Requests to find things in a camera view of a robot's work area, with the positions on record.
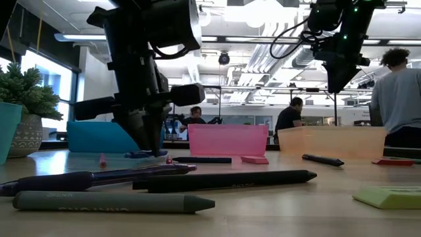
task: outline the purple marker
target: purple marker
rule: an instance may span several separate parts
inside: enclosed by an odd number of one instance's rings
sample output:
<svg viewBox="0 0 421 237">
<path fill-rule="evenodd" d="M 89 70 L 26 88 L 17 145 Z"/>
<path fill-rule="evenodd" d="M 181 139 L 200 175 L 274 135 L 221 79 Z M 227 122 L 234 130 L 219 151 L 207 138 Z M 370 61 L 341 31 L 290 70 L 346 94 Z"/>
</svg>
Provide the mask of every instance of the purple marker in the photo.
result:
<svg viewBox="0 0 421 237">
<path fill-rule="evenodd" d="M 71 172 L 67 174 L 30 176 L 0 184 L 0 196 L 13 197 L 20 191 L 80 192 L 90 187 L 143 180 L 148 176 L 187 174 L 195 165 L 170 164 L 104 172 Z"/>
</svg>

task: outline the desk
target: desk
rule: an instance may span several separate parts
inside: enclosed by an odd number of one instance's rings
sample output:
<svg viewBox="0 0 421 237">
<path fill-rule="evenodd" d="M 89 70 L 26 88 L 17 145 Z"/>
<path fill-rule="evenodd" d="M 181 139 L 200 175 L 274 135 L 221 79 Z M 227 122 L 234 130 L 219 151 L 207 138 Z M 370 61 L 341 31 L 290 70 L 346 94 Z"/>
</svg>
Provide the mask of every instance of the desk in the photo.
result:
<svg viewBox="0 0 421 237">
<path fill-rule="evenodd" d="M 187 155 L 187 150 L 171 150 Z M 196 172 L 243 172 L 308 169 L 318 177 L 308 184 L 192 192 L 216 201 L 196 215 L 135 213 L 19 212 L 11 198 L 0 198 L 0 230 L 4 237 L 295 237 L 295 236 L 417 236 L 421 210 L 382 211 L 352 199 L 361 186 L 421 185 L 421 166 L 384 167 L 369 160 L 343 159 L 343 168 L 298 157 L 266 154 L 269 165 L 199 164 Z M 109 157 L 109 168 L 133 160 Z M 62 172 L 98 171 L 97 155 L 42 151 L 10 159 L 0 167 L 0 181 Z M 131 184 L 92 188 L 100 192 L 136 192 Z"/>
</svg>

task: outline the person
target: person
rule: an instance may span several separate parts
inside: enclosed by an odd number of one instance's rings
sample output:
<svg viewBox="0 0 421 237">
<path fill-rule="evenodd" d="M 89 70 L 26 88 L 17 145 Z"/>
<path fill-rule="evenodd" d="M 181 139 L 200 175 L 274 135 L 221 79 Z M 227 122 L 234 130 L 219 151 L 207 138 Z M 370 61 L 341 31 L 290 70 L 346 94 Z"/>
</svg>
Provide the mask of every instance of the person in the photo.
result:
<svg viewBox="0 0 421 237">
<path fill-rule="evenodd" d="M 189 124 L 206 124 L 206 122 L 201 118 L 202 116 L 202 108 L 199 106 L 194 106 L 190 109 L 190 117 L 186 118 L 182 121 L 182 125 L 180 126 L 180 132 L 184 132 L 187 129 Z"/>
<path fill-rule="evenodd" d="M 379 109 L 387 130 L 385 145 L 421 147 L 421 69 L 407 68 L 407 49 L 390 49 L 381 65 L 390 73 L 374 85 L 371 108 Z"/>
<path fill-rule="evenodd" d="M 303 100 L 299 97 L 292 99 L 289 107 L 281 111 L 275 126 L 274 143 L 278 144 L 278 130 L 295 128 L 302 126 L 301 111 L 303 110 Z"/>
</svg>

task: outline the white patterned pot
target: white patterned pot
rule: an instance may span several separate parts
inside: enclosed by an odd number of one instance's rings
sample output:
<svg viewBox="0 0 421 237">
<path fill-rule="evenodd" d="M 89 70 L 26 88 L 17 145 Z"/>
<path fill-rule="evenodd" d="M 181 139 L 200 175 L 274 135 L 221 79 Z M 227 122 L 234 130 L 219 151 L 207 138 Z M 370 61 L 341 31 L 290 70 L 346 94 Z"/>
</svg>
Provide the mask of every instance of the white patterned pot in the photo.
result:
<svg viewBox="0 0 421 237">
<path fill-rule="evenodd" d="M 26 157 L 37 152 L 42 142 L 42 121 L 38 115 L 22 114 L 7 158 Z"/>
</svg>

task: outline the plant pot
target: plant pot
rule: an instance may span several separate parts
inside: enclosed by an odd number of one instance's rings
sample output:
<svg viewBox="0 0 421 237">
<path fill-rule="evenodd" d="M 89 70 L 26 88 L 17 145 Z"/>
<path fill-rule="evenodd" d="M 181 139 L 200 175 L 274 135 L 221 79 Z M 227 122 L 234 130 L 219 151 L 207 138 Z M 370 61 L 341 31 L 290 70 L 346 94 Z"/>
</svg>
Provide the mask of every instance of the plant pot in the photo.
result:
<svg viewBox="0 0 421 237">
<path fill-rule="evenodd" d="M 21 115 L 21 105 L 0 102 L 0 165 L 6 161 Z"/>
<path fill-rule="evenodd" d="M 22 114 L 8 158 L 26 157 L 37 152 L 42 142 L 42 121 L 38 115 Z"/>
</svg>

